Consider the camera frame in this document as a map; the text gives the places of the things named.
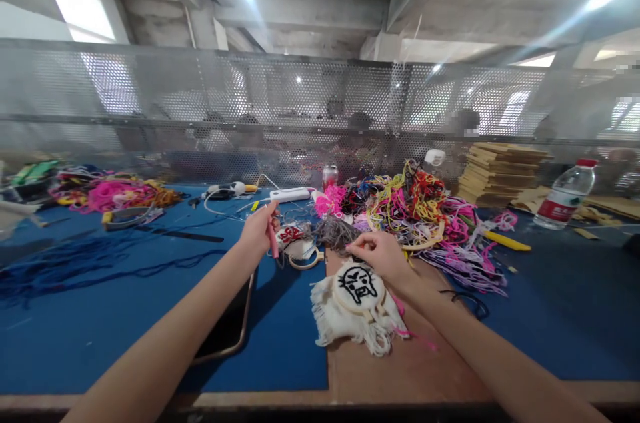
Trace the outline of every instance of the blue felt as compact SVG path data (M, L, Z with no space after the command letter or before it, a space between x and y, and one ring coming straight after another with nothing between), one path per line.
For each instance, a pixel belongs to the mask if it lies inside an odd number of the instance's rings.
M491 312L483 322L560 379L640 380L640 261L623 231L596 231L587 240L519 214L507 235L532 250L499 247L518 273L504 268L508 298L476 293Z
M180 187L194 196L202 188ZM223 212L246 201L211 203ZM283 205L286 210L290 203ZM42 213L65 222L36 230L23 222L15 235L0 246L3 261L73 235L104 235L100 215L80 215L63 208ZM211 221L215 215L200 205L192 210L181 203L168 210L154 226L178 230ZM132 270L184 258L211 249L228 250L239 237L242 223L220 219L185 232L220 236L221 243L140 233L144 243L129 250L116 270ZM117 238L110 233L107 238ZM88 288L34 298L29 307L18 305L0 312L0 393L68 394L88 389L124 351L180 300L221 255L212 255L194 268L169 268L148 278L127 276ZM273 259L263 258L251 295L249 334L243 349L223 360L192 368L181 391L295 391L326 390L327 354L315 345L317 329L311 302L311 282L324 278L324 265L305 272L276 270Z

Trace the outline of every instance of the phone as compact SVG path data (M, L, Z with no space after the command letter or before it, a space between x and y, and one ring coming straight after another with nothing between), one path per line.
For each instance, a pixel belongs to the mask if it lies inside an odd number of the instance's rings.
M255 273L233 298L226 311L198 349L191 365L236 353L245 342L249 300Z

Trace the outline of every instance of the red bottle cap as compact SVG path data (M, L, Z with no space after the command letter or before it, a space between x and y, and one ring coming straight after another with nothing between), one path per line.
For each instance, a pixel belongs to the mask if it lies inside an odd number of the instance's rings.
M598 164L595 159L578 159L576 166L594 167Z

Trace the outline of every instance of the perforated metal panel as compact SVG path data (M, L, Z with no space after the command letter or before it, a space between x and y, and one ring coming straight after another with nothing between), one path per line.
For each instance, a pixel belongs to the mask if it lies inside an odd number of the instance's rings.
M0 91L5 161L53 155L182 182L317 185L325 164L342 179L395 173L431 148L455 181L475 141L534 143L560 164L640 146L630 72L2 40Z

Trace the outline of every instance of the white power strip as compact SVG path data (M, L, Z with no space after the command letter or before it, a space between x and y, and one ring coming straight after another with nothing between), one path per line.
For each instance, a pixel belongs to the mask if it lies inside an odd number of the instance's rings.
M271 201L280 201L281 203L302 201L310 197L311 195L307 188L275 189L269 193L269 199Z

